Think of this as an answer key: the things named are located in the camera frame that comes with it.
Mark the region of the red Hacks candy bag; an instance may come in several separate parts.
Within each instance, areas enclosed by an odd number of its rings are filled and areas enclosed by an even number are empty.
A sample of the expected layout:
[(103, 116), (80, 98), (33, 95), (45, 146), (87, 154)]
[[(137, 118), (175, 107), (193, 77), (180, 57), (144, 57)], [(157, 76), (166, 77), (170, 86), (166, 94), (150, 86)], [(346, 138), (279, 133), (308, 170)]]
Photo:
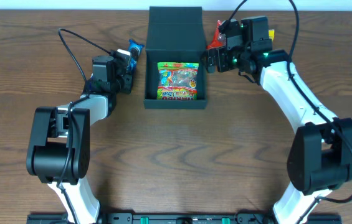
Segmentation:
[(220, 21), (220, 20), (217, 21), (216, 29), (215, 29), (212, 41), (210, 44), (208, 44), (206, 46), (207, 50), (226, 47), (226, 45), (227, 45), (226, 36), (224, 34), (220, 33), (220, 30), (219, 30), (220, 26), (223, 25), (223, 23), (225, 23), (225, 21)]

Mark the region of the yellow Hacks candy bag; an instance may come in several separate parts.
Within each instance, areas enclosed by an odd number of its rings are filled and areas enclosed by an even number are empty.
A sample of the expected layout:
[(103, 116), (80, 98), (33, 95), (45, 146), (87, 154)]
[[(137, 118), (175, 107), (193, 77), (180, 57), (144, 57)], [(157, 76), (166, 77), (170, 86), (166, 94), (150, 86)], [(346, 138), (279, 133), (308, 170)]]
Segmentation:
[(275, 30), (274, 29), (269, 30), (269, 37), (271, 40), (274, 40), (274, 38), (275, 38)]

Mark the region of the blue Oreo cookie pack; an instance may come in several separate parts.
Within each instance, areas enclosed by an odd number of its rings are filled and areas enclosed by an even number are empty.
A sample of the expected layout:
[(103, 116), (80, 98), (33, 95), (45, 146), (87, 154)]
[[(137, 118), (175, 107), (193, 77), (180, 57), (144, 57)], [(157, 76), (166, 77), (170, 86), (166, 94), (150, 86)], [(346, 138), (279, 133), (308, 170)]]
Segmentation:
[(131, 58), (130, 58), (130, 64), (128, 68), (131, 74), (134, 74), (136, 70), (137, 62), (144, 46), (145, 46), (144, 44), (139, 44), (135, 42), (133, 39), (129, 40), (128, 51), (130, 52)]

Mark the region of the green Haribo gummy bag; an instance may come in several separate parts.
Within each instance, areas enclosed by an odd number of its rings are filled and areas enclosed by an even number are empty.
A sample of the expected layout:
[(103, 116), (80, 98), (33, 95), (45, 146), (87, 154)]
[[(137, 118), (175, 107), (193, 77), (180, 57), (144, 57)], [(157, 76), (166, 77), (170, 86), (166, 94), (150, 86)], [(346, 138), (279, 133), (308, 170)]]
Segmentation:
[(198, 63), (158, 62), (157, 100), (196, 100)]

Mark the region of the black box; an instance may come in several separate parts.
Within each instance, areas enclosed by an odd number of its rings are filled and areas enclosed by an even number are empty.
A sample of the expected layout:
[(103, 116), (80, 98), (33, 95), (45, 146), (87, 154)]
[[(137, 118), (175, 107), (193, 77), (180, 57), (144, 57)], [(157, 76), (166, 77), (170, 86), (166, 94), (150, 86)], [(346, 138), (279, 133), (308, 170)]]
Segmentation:
[[(148, 34), (145, 45), (146, 109), (203, 110), (206, 99), (206, 69), (202, 56), (206, 52), (206, 37), (201, 7), (161, 7), (149, 9)], [(198, 63), (197, 98), (195, 100), (159, 100), (159, 62)]]

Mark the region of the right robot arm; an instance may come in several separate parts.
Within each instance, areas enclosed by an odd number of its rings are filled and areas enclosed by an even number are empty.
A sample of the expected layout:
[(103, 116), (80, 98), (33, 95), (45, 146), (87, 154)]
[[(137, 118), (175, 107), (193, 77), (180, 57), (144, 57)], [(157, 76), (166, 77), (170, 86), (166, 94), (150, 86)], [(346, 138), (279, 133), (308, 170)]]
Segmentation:
[(274, 32), (265, 16), (218, 21), (206, 49), (208, 72), (237, 70), (260, 85), (279, 105), (295, 137), (287, 159), (290, 183), (266, 215), (254, 223), (336, 223), (313, 209), (352, 179), (352, 119), (324, 106), (299, 76), (292, 55), (272, 46)]

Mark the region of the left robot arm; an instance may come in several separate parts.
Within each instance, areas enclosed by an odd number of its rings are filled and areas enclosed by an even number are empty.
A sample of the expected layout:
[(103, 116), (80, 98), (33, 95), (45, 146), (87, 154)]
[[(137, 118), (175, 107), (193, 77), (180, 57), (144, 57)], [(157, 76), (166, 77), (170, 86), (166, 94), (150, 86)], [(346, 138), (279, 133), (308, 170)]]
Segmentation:
[(67, 215), (64, 223), (96, 223), (100, 202), (87, 180), (90, 162), (90, 127), (109, 117), (116, 107), (117, 94), (129, 94), (138, 53), (110, 52), (92, 59), (92, 75), (80, 98), (60, 106), (35, 110), (26, 167), (59, 196)]

